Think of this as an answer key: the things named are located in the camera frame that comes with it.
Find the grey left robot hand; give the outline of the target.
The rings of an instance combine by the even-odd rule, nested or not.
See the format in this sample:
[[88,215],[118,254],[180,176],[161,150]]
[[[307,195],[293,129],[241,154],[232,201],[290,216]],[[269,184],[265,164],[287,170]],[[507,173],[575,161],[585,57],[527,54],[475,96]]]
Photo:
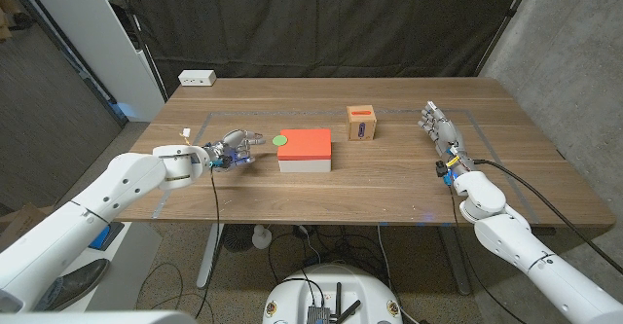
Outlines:
[[227,171],[254,162],[251,146],[265,143],[266,140],[260,133],[236,129],[225,134],[221,140],[208,142],[202,147],[209,155],[211,168],[215,171]]

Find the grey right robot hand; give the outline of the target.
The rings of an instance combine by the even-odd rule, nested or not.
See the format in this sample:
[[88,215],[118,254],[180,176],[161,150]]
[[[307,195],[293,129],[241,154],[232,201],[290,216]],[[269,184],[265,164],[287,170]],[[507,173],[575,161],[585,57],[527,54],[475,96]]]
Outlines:
[[435,164],[438,177],[450,186],[460,175],[475,170],[474,161],[468,156],[461,131],[431,100],[421,110],[418,125],[435,145],[441,160]]

